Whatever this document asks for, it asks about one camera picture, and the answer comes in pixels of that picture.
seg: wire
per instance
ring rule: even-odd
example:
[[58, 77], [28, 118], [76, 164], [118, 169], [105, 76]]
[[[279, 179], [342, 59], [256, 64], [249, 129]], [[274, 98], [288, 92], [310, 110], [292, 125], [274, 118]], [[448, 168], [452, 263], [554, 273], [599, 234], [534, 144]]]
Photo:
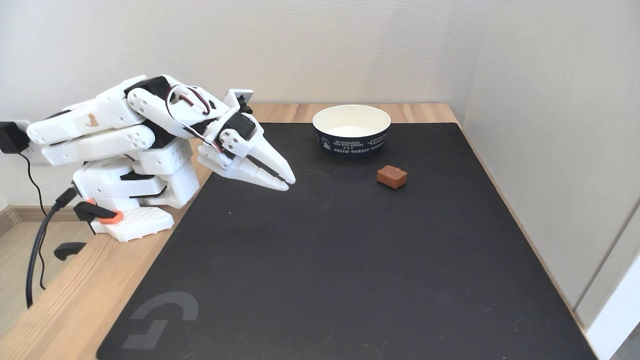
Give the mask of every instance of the wire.
[[[170, 89], [169, 92], [166, 94], [166, 98], [164, 99], [164, 105], [166, 106], [166, 111], [167, 113], [169, 113], [169, 116], [171, 117], [171, 119], [177, 121], [180, 125], [182, 125], [184, 127], [184, 129], [190, 133], [191, 135], [201, 139], [204, 143], [209, 144], [211, 146], [213, 146], [219, 153], [222, 153], [222, 149], [220, 149], [220, 147], [218, 146], [218, 144], [216, 144], [215, 142], [208, 142], [207, 139], [202, 136], [202, 134], [200, 134], [198, 131], [196, 131], [195, 129], [193, 129], [191, 126], [183, 123], [182, 121], [176, 119], [173, 114], [171, 114], [171, 109], [169, 109], [169, 104], [171, 103], [171, 96], [173, 95], [173, 93], [178, 90], [179, 88], [186, 88], [189, 91], [193, 92], [194, 95], [196, 95], [196, 97], [198, 98], [198, 100], [200, 100], [200, 102], [202, 102], [202, 104], [205, 106], [205, 111], [202, 112], [202, 115], [209, 115], [211, 113], [211, 106], [209, 105], [209, 103], [204, 99], [204, 97], [202, 96], [202, 94], [200, 94], [198, 92], [198, 90], [196, 89], [195, 86], [189, 86], [189, 85], [184, 85], [184, 84], [178, 84], [178, 85], [173, 85]], [[180, 94], [178, 96], [179, 99], [181, 100], [185, 100], [189, 105], [193, 106], [193, 101], [191, 101], [191, 99], [189, 99], [188, 97], [186, 97], [186, 95], [184, 94]]]
[[36, 234], [36, 238], [33, 242], [33, 248], [31, 249], [31, 256], [29, 257], [29, 267], [27, 268], [27, 281], [25, 287], [25, 297], [27, 300], [27, 309], [33, 305], [33, 293], [31, 290], [31, 284], [33, 283], [33, 268], [36, 259], [36, 253], [39, 247], [42, 245], [42, 240], [44, 240], [44, 234], [47, 231], [47, 226], [49, 225], [49, 221], [53, 217], [53, 214], [58, 210], [57, 205], [54, 205], [47, 216], [44, 217], [42, 224], [40, 224], [40, 228], [38, 229], [38, 234]]
[[[44, 210], [44, 205], [42, 204], [42, 192], [40, 191], [40, 187], [38, 186], [38, 184], [36, 184], [36, 182], [33, 180], [33, 177], [31, 176], [31, 162], [29, 161], [29, 158], [27, 158], [22, 153], [18, 153], [18, 155], [22, 156], [22, 158], [24, 158], [27, 161], [27, 175], [29, 176], [29, 180], [31, 181], [31, 184], [33, 184], [36, 190], [38, 190], [38, 201], [40, 202], [40, 210], [42, 210], [42, 213], [46, 217], [47, 212]], [[44, 280], [44, 267], [45, 267], [44, 258], [42, 257], [42, 243], [44, 242], [44, 236], [46, 236], [46, 234], [47, 234], [47, 230], [45, 229], [44, 233], [42, 234], [42, 240], [40, 241], [40, 246], [38, 247], [38, 257], [40, 258], [40, 262], [42, 264], [42, 269], [40, 271], [40, 287], [43, 290], [47, 289], [44, 287], [44, 284], [42, 283], [42, 281]]]
[[65, 192], [63, 192], [62, 195], [60, 195], [56, 199], [56, 202], [53, 204], [53, 206], [51, 206], [51, 210], [49, 210], [46, 216], [44, 216], [44, 220], [42, 220], [42, 223], [40, 224], [40, 228], [38, 229], [36, 238], [33, 241], [33, 247], [31, 248], [31, 255], [29, 256], [29, 266], [27, 267], [27, 281], [26, 281], [25, 291], [24, 291], [24, 296], [26, 297], [26, 300], [27, 300], [27, 309], [30, 308], [31, 305], [33, 305], [33, 293], [32, 293], [31, 287], [33, 283], [33, 269], [35, 267], [34, 265], [36, 261], [36, 253], [42, 247], [42, 242], [44, 241], [44, 236], [47, 232], [47, 226], [49, 226], [49, 221], [51, 221], [51, 218], [58, 210], [67, 206], [69, 202], [71, 202], [71, 200], [73, 200], [73, 198], [76, 197], [76, 195], [77, 193], [75, 188], [66, 189]]
[[45, 211], [44, 206], [42, 205], [42, 192], [40, 191], [40, 187], [33, 180], [33, 177], [31, 177], [31, 162], [29, 161], [29, 158], [27, 158], [25, 155], [23, 154], [18, 154], [18, 155], [22, 156], [22, 158], [24, 158], [27, 161], [27, 175], [29, 176], [29, 180], [31, 181], [31, 184], [33, 184], [33, 186], [36, 187], [36, 190], [38, 190], [38, 200], [40, 201], [40, 210], [42, 210], [42, 213], [44, 214], [44, 216], [47, 216], [47, 212]]

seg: black connector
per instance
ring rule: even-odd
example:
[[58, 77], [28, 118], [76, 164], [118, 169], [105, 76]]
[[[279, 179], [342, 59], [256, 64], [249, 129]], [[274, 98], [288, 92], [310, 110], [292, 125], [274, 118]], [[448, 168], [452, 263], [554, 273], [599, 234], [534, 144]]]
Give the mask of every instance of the black connector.
[[29, 136], [12, 121], [0, 122], [0, 151], [20, 154], [29, 147]]
[[240, 95], [240, 97], [238, 97], [238, 103], [240, 104], [240, 110], [238, 110], [239, 113], [253, 114], [253, 109], [251, 109], [246, 104], [246, 101], [244, 101], [243, 95]]
[[73, 200], [76, 196], [76, 189], [68, 188], [65, 190], [65, 192], [62, 193], [62, 195], [60, 195], [56, 199], [56, 204], [54, 206], [57, 206], [60, 209], [64, 208], [65, 206], [69, 205], [69, 202], [71, 202], [71, 200]]

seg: black clamp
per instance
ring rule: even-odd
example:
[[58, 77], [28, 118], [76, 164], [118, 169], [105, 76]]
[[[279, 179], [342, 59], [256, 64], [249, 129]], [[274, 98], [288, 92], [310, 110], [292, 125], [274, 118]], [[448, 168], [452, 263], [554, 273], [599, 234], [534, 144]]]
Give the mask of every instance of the black clamp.
[[[89, 224], [89, 227], [91, 227], [91, 222], [96, 218], [115, 218], [118, 214], [86, 201], [78, 202], [78, 204], [74, 206], [74, 213], [76, 213], [76, 216], [80, 221], [86, 221]], [[86, 243], [81, 242], [62, 243], [60, 246], [56, 247], [56, 250], [53, 250], [53, 254], [59, 260], [64, 261], [69, 255], [76, 255], [80, 252], [85, 245]]]

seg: paper bowl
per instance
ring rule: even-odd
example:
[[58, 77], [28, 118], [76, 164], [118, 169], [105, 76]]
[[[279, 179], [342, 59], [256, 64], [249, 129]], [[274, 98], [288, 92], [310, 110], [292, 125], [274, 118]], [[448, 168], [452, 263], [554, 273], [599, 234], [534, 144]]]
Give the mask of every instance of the paper bowl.
[[371, 106], [339, 105], [318, 112], [313, 125], [324, 151], [344, 158], [359, 158], [380, 151], [391, 118]]

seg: cat logo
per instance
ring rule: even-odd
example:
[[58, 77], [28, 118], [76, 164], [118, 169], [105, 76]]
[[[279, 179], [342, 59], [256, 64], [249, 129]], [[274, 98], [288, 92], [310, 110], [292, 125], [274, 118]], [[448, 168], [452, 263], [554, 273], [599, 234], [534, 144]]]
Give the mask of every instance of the cat logo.
[[89, 124], [85, 124], [89, 127], [96, 127], [100, 124], [98, 124], [98, 120], [95, 120], [95, 115], [92, 113], [89, 113]]

